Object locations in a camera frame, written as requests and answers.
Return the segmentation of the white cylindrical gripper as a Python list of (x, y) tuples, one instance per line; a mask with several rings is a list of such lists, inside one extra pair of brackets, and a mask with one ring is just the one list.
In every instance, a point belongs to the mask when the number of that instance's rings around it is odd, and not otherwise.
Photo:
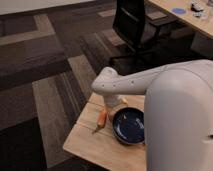
[(110, 114), (111, 108), (116, 107), (120, 103), (123, 103), (125, 105), (128, 105), (128, 102), (125, 98), (121, 98), (119, 95), (107, 95), (104, 97), (104, 103), (105, 103), (105, 113), (107, 115)]

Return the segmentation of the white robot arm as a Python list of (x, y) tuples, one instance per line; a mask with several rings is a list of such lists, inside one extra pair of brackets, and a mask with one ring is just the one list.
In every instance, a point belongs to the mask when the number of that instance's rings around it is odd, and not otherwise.
[(167, 64), (122, 76), (105, 67), (92, 83), (114, 107), (143, 95), (147, 171), (213, 171), (213, 61)]

